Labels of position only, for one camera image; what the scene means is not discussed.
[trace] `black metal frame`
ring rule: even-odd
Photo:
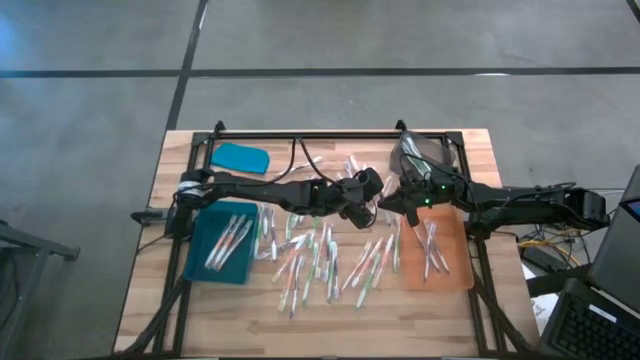
[[[191,149],[189,152],[189,158],[187,162],[188,170],[194,170],[196,168],[196,162],[198,153],[202,146],[206,146],[205,154],[210,154],[213,151],[215,140],[246,140],[246,139],[293,139],[294,136],[300,136],[305,139],[397,139],[402,131],[406,131],[407,127],[402,120],[399,120],[395,127],[396,130],[382,131],[382,132],[367,132],[367,131],[348,131],[348,132],[336,132],[336,131],[322,131],[322,132],[224,132],[226,130],[222,122],[218,122],[214,131],[209,132],[196,132],[192,136]],[[464,139],[461,132],[417,132],[418,134],[425,136],[429,139],[440,140],[443,146],[451,148],[455,146],[456,152],[459,158],[459,167],[462,174],[470,177],[469,164],[466,157]],[[209,157],[203,157],[203,167],[208,168]],[[478,346],[478,353],[480,356],[510,356],[514,353],[507,351],[505,333],[511,339],[512,343],[519,351],[528,352],[532,350],[532,347],[526,343],[524,338],[518,333],[515,327],[509,322],[504,312],[500,309],[497,303],[497,297],[495,287],[493,283],[493,276],[491,274],[491,267],[489,264],[489,257],[487,254],[487,248],[484,241],[477,241],[475,239],[469,239],[473,241],[477,247],[478,260],[480,262],[480,269],[482,276],[480,277],[474,269],[475,285],[468,290],[469,306],[471,312],[471,318],[473,321],[476,343]],[[167,358],[167,357],[180,357],[182,352],[182,344],[184,341],[184,331],[186,327],[187,314],[189,309],[189,296],[191,291],[191,282],[184,279],[182,276],[176,280],[178,272],[178,259],[180,257],[181,242],[174,241],[171,254],[169,256],[169,262],[167,266],[167,275],[164,284],[163,293],[163,305],[161,310],[156,314],[156,317],[161,318],[161,325],[155,333],[155,342],[153,344],[151,353],[138,353],[138,354],[126,354],[116,353],[111,358]],[[178,305],[177,321],[175,324],[174,339],[170,350],[164,350],[164,338],[166,334],[166,320],[169,315],[170,309],[173,307],[178,296],[180,296],[180,302]],[[482,320],[482,310],[480,308],[480,302],[478,296],[483,299],[483,302],[487,305],[490,311],[490,319],[493,328],[493,333],[496,339],[496,350],[489,350],[487,344],[487,338],[484,331],[484,323]]]
[[[5,248],[7,251],[26,250],[35,256],[35,261],[31,264],[26,281],[20,286],[19,290],[16,289],[18,298],[12,313],[8,315],[7,328],[2,329],[7,336],[0,346],[0,359],[13,359],[18,339],[27,321],[28,309],[31,306],[49,256],[56,254],[62,256],[66,261],[75,261],[78,259],[80,248],[70,248],[51,240],[27,234],[12,228],[3,221],[0,221],[0,241],[15,246]]]

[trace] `concrete floor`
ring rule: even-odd
[[[179,69],[197,3],[3,1],[0,70]],[[193,68],[640,66],[639,35],[623,0],[211,0]],[[176,83],[0,79],[0,218],[82,247],[49,263],[20,358],[111,350]],[[638,75],[191,79],[177,128],[486,127],[505,184],[624,187],[638,93]]]

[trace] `black cable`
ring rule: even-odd
[[[553,246],[548,246],[548,245],[547,245],[547,247],[550,248],[551,250],[555,251],[556,254],[558,254],[558,256],[560,256],[560,259],[562,259],[562,261],[565,262],[565,264],[568,264],[569,261],[571,261],[570,257],[567,257],[565,254],[562,253],[562,251],[558,250],[557,248],[555,248]]]
[[[570,261],[571,261],[571,254],[573,253],[573,244],[569,243],[569,256],[567,256],[567,262],[565,264],[564,269],[567,270],[569,269],[569,267],[571,267]]]
[[[516,238],[516,243],[520,242],[520,237],[518,236],[518,234],[511,232],[511,231],[502,231],[502,230],[493,230],[494,233],[496,234],[505,234],[505,235],[511,235],[511,236],[515,236]]]
[[[582,248],[584,249],[584,254],[587,256],[587,264],[591,264],[591,255],[589,254],[587,243],[586,241],[584,241],[584,236],[580,235],[580,241],[582,242]]]
[[[327,181],[327,182],[329,182],[331,184],[336,184],[335,180],[329,178],[328,176],[323,174],[320,171],[320,169],[318,169],[316,164],[313,162],[313,158],[311,158],[311,155],[309,155],[309,150],[307,150],[307,145],[304,143],[304,140],[302,140],[301,137],[297,137],[297,136],[294,139],[297,139],[298,142],[300,143],[300,146],[302,147],[302,151],[304,152],[304,155],[307,157],[307,161],[309,161],[309,165],[311,165],[311,168],[313,169],[313,171],[315,171],[316,174],[318,174],[323,180],[325,180],[325,181]]]
[[[534,224],[533,227],[537,230],[536,236],[540,236],[542,240],[547,240],[547,237],[544,236],[544,231],[542,229],[542,225]]]
[[[539,230],[536,228],[536,230],[533,230],[525,235],[522,235],[520,238],[522,239],[528,239],[528,240],[534,240],[538,235],[540,234]]]
[[[144,250],[145,248],[157,243],[158,241],[164,239],[165,237],[167,237],[167,234],[162,234],[162,236],[160,236],[160,237],[158,237],[156,239],[153,239],[153,240],[149,241],[148,243],[144,244],[141,248],[138,249],[138,251],[136,252],[136,255],[140,254],[140,252],[142,252],[142,250]]]
[[[273,179],[271,179],[269,181],[265,181],[265,182],[262,182],[262,183],[259,183],[259,184],[242,184],[242,186],[259,187],[259,186],[271,185],[271,184],[275,184],[276,182],[280,181],[282,178],[287,176],[289,174],[289,172],[291,172],[291,168],[293,167],[293,163],[295,161],[296,141],[298,141],[298,138],[297,137],[293,138],[293,142],[291,143],[291,159],[289,160],[289,166],[287,167],[287,169],[282,174],[276,176],[275,178],[273,178]],[[189,191],[189,190],[193,190],[193,189],[207,190],[207,189],[213,187],[214,185],[237,185],[237,184],[236,183],[216,183],[216,182],[206,183],[206,184],[198,184],[198,185],[186,187],[186,188],[183,188],[183,189],[180,189],[180,190],[174,192],[173,193],[173,199],[174,199],[174,201],[176,201],[178,195],[184,193],[185,191]]]
[[[542,232],[542,233],[546,233],[546,234],[550,234],[550,235],[553,235],[553,236],[558,236],[558,237],[560,237],[560,236],[566,236],[566,235],[559,234],[559,233],[557,233],[557,232],[553,232],[553,231],[549,231],[549,230],[544,230],[544,229],[542,229],[542,228],[541,228],[541,232]]]
[[[376,208],[376,212],[373,213],[373,219],[367,224],[367,226],[365,226],[365,228],[373,226],[373,224],[375,224],[376,220],[378,219],[378,204],[376,204],[376,202],[374,201],[373,206]]]
[[[13,311],[16,309],[16,306],[18,306],[18,298],[20,297],[20,284],[18,283],[18,265],[16,264],[15,254],[13,253],[13,250],[9,250],[9,251],[10,251],[10,261],[13,267],[13,286],[15,289],[16,296],[13,300],[13,305],[11,305],[11,308],[9,309],[9,312],[7,312],[7,315],[4,317],[4,319],[2,319],[2,322],[0,322],[0,333],[4,332],[4,327],[7,325],[7,322],[11,318],[11,315],[13,314]]]

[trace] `blue sponge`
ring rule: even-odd
[[[225,143],[213,152],[211,164],[236,171],[264,174],[269,168],[269,153],[258,148]]]

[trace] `white pen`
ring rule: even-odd
[[[351,279],[353,279],[353,276],[356,274],[360,266],[362,266],[364,261],[367,259],[367,254],[369,253],[370,249],[371,249],[371,242],[367,241],[367,243],[364,244],[364,249],[362,249],[362,253],[360,253],[360,256],[358,257],[359,260],[356,263],[356,266],[353,268],[353,271],[351,271],[351,274],[349,274],[349,276],[347,277],[347,280],[344,282],[344,285],[342,285],[342,292],[344,292],[344,290],[347,288],[347,285],[349,285],[349,282],[351,281]]]
[[[285,285],[284,289],[280,293],[280,303],[278,304],[278,311],[283,312],[285,306],[287,306],[287,298],[289,297],[289,289],[291,288],[291,283],[293,281],[293,273],[295,272],[296,261],[298,260],[298,256],[296,255],[293,258],[293,261],[289,265],[289,280]]]
[[[208,262],[205,263],[205,267],[211,268],[213,267],[213,264],[218,262],[218,257],[220,257],[220,253],[224,252],[224,250],[226,249],[226,247],[229,246],[229,244],[231,243],[231,240],[233,240],[233,237],[235,236],[236,232],[238,231],[238,228],[240,228],[240,226],[244,223],[244,220],[247,218],[246,215],[242,215],[240,216],[240,218],[233,224],[233,226],[230,227],[229,231],[226,233],[224,238],[220,238],[220,240],[218,240],[218,243],[216,244],[216,247],[213,248],[213,250],[211,250],[211,254],[209,254],[209,258],[211,258],[211,260],[209,260],[209,258],[207,258],[207,260],[209,260]]]
[[[298,303],[298,279],[300,279],[300,268],[304,266],[304,256],[300,256],[298,259],[298,266],[296,267],[296,275],[293,280],[293,302],[291,303],[291,312],[289,313],[289,319],[293,318],[293,314],[296,312],[296,304]]]
[[[271,209],[271,261],[278,259],[278,244],[276,243],[276,212]]]
[[[307,304],[307,297],[309,296],[309,287],[311,286],[311,280],[314,277],[316,271],[316,264],[318,264],[318,255],[320,255],[320,247],[317,242],[313,242],[313,263],[311,269],[309,269],[309,276],[307,276],[307,282],[304,285],[304,292],[302,293],[302,305]]]
[[[322,252],[322,247],[324,246],[324,239],[325,239],[325,237],[326,237],[326,236],[327,236],[327,223],[324,223],[324,224],[322,225],[322,236],[320,237],[320,252]],[[319,278],[320,278],[320,275],[321,275],[321,273],[322,273],[322,272],[321,272],[321,270],[320,270],[320,261],[317,261],[317,262],[316,262],[316,269],[315,269],[315,271],[316,271],[316,276],[315,276],[315,277],[316,277],[316,279],[319,279]]]
[[[373,280],[373,274],[376,272],[378,264],[380,263],[380,254],[376,254],[375,258],[373,258],[373,267],[371,268],[371,273],[367,276],[367,280],[362,286],[362,291],[360,292],[360,296],[358,297],[358,302],[356,303],[356,310],[362,307],[362,303],[364,302],[365,296],[371,289],[371,281]]]
[[[305,236],[306,235],[299,235],[299,236],[296,236],[295,239],[304,238]],[[284,271],[284,269],[289,264],[289,261],[293,260],[293,258],[300,251],[300,248],[302,247],[302,244],[304,244],[304,240],[298,241],[297,244],[296,244],[296,247],[289,252],[289,256],[287,256],[287,259],[284,261],[284,264],[282,264],[280,269],[278,269],[278,271],[276,271],[276,273],[273,275],[273,278],[271,278],[272,282],[276,282],[280,278],[280,275],[282,275],[282,272]]]
[[[344,162],[344,171],[347,172],[347,175],[349,175],[350,178],[353,177],[353,172],[356,170],[351,169],[351,163],[349,163],[349,161],[345,161]]]
[[[338,243],[333,241],[333,298],[340,297],[340,276],[338,275]]]
[[[351,169],[353,169],[353,171],[357,172],[360,169],[358,167],[358,163],[356,162],[355,155],[349,155],[349,163],[351,164]]]
[[[393,247],[393,273],[398,275],[400,270],[400,215],[396,214],[394,223],[396,225],[396,244]]]
[[[224,255],[222,260],[216,266],[216,270],[222,269],[222,266],[227,261],[229,256],[231,256],[231,253],[233,253],[233,251],[238,247],[238,245],[240,245],[242,240],[244,240],[247,237],[247,235],[249,234],[249,229],[251,228],[252,224],[253,224],[253,220],[248,220],[247,221],[247,223],[245,224],[244,228],[242,229],[242,232],[240,232],[240,235],[236,236],[236,239],[231,244],[231,247],[229,247],[229,250],[227,251],[227,253]]]
[[[380,250],[381,245],[382,245],[382,238],[378,240],[378,242],[376,243],[376,246],[374,246],[373,250],[371,250],[371,252],[369,253],[369,257],[367,257],[367,261],[365,261],[364,265],[362,265],[362,268],[358,272],[358,275],[355,278],[353,278],[351,287],[356,287],[356,285],[358,285],[358,283],[360,282],[360,278],[369,267],[369,264],[371,264],[371,261],[373,261],[373,258],[376,256],[376,254],[378,254],[378,250]]]
[[[209,265],[210,268],[215,268],[216,267],[216,264],[219,263],[220,260],[222,260],[222,258],[224,257],[224,254],[227,252],[227,250],[231,246],[231,243],[233,242],[233,239],[235,239],[242,231],[244,231],[244,228],[240,229],[240,226],[246,224],[244,222],[244,220],[245,220],[245,216],[243,215],[240,218],[240,220],[236,223],[236,225],[234,226],[233,231],[231,231],[229,233],[229,236],[227,236],[227,239],[222,244],[222,248],[220,248],[220,250],[216,254],[216,257],[213,259],[213,263]]]
[[[220,249],[220,247],[222,246],[224,239],[226,239],[227,236],[229,235],[229,231],[235,225],[236,220],[238,220],[238,216],[235,214],[231,215],[231,219],[229,220],[229,222],[227,223],[227,226],[222,231],[222,234],[220,234],[220,237],[218,238],[218,242],[209,253],[209,256],[207,257],[207,261],[204,262],[205,267],[207,267],[207,265],[213,260],[213,257],[215,256],[216,252],[218,252],[218,249]]]
[[[380,267],[378,268],[378,273],[376,277],[373,279],[373,287],[377,288],[378,283],[380,282],[380,276],[384,271],[384,267],[387,264],[387,259],[389,258],[389,253],[391,252],[391,246],[393,245],[394,235],[389,236],[389,240],[387,240],[387,247],[384,249],[384,254],[382,255],[382,261],[380,261]]]
[[[331,286],[334,272],[333,264],[335,260],[335,248],[333,245],[334,243],[332,241],[327,242],[327,250],[329,251],[327,255],[327,302],[331,302],[331,293],[333,292],[333,288]]]
[[[262,237],[266,240],[267,235],[269,234],[269,215],[273,209],[270,206],[267,206],[262,211]]]

